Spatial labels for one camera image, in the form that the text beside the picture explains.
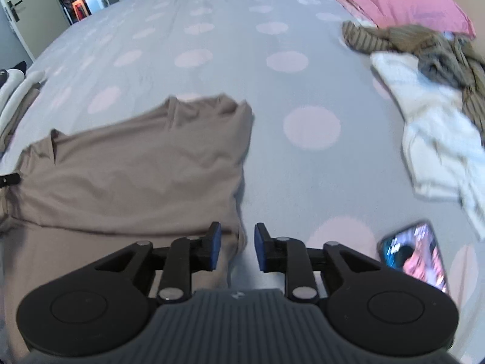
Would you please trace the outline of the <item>white bedroom door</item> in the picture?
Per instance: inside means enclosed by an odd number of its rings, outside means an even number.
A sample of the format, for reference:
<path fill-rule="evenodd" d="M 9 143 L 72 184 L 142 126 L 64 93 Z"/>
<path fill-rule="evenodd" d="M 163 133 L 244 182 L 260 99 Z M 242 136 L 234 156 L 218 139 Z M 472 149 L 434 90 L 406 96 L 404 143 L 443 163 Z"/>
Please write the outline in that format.
<path fill-rule="evenodd" d="M 30 58 L 38 58 L 70 26 L 59 0 L 1 0 Z"/>

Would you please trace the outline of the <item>polka dot bed sheet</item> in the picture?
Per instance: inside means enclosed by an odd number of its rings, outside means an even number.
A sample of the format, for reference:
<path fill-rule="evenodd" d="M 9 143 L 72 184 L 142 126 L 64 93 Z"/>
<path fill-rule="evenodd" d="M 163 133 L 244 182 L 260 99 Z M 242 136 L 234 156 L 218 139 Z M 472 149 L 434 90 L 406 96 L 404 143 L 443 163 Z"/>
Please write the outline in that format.
<path fill-rule="evenodd" d="M 458 201 L 415 193 L 404 117 L 370 57 L 344 43 L 352 15 L 336 0 L 126 0 L 58 37 L 28 73 L 38 94 L 1 155 L 16 173 L 27 146 L 160 106 L 227 95 L 253 112 L 237 196 L 242 249 L 229 263 L 234 298 L 281 289 L 260 272 L 253 227 L 321 247 L 338 241 L 371 258 L 387 235 L 420 220 L 434 229 L 460 312 L 451 347 L 484 360 L 484 239 Z"/>

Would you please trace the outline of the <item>taupe long sleeve shirt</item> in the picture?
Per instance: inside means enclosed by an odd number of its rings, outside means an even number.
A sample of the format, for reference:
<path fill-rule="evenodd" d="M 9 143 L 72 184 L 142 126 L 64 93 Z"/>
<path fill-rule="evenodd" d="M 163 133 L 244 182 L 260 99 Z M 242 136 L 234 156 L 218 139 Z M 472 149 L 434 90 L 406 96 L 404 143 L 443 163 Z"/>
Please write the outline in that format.
<path fill-rule="evenodd" d="M 253 112 L 227 95 L 160 106 L 121 123 L 52 131 L 21 152 L 20 183 L 1 191 L 4 349 L 28 349 L 16 325 L 22 298 L 137 241 L 167 247 L 222 227 L 214 272 L 194 288 L 222 288 L 244 233 L 237 196 Z"/>

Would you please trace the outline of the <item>black smartphone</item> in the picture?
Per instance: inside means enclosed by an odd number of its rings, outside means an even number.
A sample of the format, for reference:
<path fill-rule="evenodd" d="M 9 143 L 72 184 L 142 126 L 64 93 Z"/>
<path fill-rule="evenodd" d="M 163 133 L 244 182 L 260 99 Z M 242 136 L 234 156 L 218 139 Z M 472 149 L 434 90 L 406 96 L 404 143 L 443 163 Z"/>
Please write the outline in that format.
<path fill-rule="evenodd" d="M 440 247 L 429 220 L 391 233 L 377 245 L 381 261 L 448 294 L 449 287 Z"/>

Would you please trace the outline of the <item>olive striped garment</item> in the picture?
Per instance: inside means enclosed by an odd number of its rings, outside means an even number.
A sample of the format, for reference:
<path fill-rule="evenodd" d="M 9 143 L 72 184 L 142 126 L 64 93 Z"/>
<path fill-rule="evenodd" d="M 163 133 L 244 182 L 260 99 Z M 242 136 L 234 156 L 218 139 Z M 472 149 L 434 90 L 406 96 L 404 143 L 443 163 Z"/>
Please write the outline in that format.
<path fill-rule="evenodd" d="M 484 58 L 470 39 L 421 25 L 378 29 L 346 21 L 344 43 L 358 53 L 409 53 L 418 58 L 418 70 L 428 80 L 462 91 L 462 112 L 484 137 Z"/>

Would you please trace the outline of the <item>white crumpled garment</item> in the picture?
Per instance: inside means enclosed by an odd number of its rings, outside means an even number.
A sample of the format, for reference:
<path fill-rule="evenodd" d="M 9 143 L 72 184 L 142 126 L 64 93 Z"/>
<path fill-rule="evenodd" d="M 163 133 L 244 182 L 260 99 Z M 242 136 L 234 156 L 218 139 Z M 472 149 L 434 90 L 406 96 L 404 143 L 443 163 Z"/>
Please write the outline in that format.
<path fill-rule="evenodd" d="M 461 92 L 428 80 L 418 58 L 372 53 L 371 64 L 404 117 L 402 150 L 415 193 L 458 201 L 484 239 L 484 148 L 461 112 Z"/>

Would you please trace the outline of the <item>folded white towel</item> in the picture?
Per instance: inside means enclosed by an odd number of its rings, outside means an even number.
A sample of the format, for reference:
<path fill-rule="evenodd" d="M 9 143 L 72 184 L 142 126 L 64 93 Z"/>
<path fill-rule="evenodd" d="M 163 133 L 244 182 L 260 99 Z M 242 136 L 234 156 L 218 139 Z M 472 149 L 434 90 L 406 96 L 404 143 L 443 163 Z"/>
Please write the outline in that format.
<path fill-rule="evenodd" d="M 6 125 L 20 107 L 34 84 L 45 78 L 45 71 L 34 71 L 24 74 L 21 70 L 11 68 L 7 71 L 7 81 L 1 87 L 1 125 Z"/>

